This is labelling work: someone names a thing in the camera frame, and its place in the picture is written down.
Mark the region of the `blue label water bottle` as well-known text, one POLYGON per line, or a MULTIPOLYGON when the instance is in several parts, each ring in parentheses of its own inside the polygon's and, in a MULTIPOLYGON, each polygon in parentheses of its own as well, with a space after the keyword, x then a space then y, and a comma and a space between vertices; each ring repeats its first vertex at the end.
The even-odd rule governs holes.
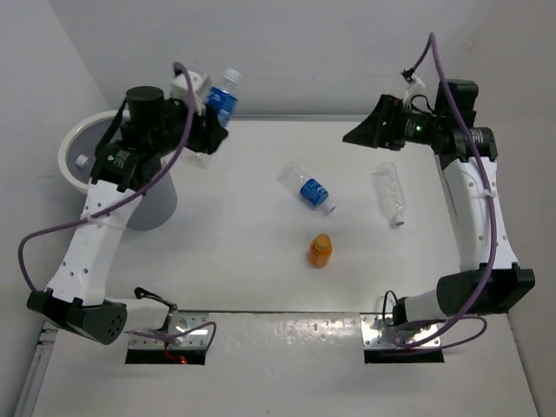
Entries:
POLYGON ((329 215, 336 209, 328 190, 312 175, 293 163, 288 163, 281 169, 277 181, 312 210, 329 215))
MULTIPOLYGON (((235 112, 237 104, 236 90, 241 78, 242 75, 237 70, 231 68, 225 69, 222 79, 210 88, 204 103, 205 107, 214 106, 216 108, 218 120, 225 129, 227 129, 227 125, 235 112)), ((210 157, 213 155, 201 152, 203 113, 194 116, 192 132, 186 148, 182 152, 182 159, 197 168, 206 168, 210 157)))

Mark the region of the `clear bottle blue white cap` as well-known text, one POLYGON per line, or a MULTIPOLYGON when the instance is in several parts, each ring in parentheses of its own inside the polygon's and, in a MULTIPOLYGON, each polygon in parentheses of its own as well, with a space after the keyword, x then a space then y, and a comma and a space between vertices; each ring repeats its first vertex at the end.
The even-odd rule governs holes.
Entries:
POLYGON ((75 160, 75 165, 80 169, 80 170, 90 170, 92 168, 94 164, 94 161, 85 156, 85 155, 79 155, 77 157, 77 159, 75 160))

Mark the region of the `orange juice bottle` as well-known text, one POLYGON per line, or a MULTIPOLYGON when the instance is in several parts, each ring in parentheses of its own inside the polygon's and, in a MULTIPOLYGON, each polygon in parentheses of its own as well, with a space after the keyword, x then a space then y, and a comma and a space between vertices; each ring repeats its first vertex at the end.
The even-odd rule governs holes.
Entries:
POLYGON ((333 250, 330 237, 326 234, 319 234, 309 246, 308 261, 315 268, 323 268, 328 264, 333 250))

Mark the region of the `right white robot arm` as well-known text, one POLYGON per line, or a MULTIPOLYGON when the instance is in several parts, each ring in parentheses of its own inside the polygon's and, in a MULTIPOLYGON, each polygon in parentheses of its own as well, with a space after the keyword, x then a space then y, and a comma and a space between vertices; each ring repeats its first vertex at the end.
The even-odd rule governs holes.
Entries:
POLYGON ((392 313, 396 327, 506 314, 535 285, 534 272, 520 266, 506 233, 494 134, 474 125, 478 94, 475 82, 449 79, 439 84, 427 113, 381 95, 371 114, 343 137, 345 143, 392 151, 408 143, 427 145, 440 164, 460 271, 441 277, 426 293, 400 298, 392 313))

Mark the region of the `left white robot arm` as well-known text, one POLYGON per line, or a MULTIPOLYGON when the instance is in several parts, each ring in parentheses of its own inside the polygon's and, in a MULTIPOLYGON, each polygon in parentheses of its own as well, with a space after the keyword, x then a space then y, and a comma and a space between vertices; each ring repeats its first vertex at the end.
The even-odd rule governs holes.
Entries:
POLYGON ((166 339, 175 304, 143 288, 132 299, 109 299, 109 270, 132 215, 169 172, 165 156, 184 149, 213 154, 228 132, 211 104, 166 98, 161 89, 129 89, 95 147, 81 217, 54 276, 33 288, 27 308, 60 329, 103 345, 122 333, 166 339))

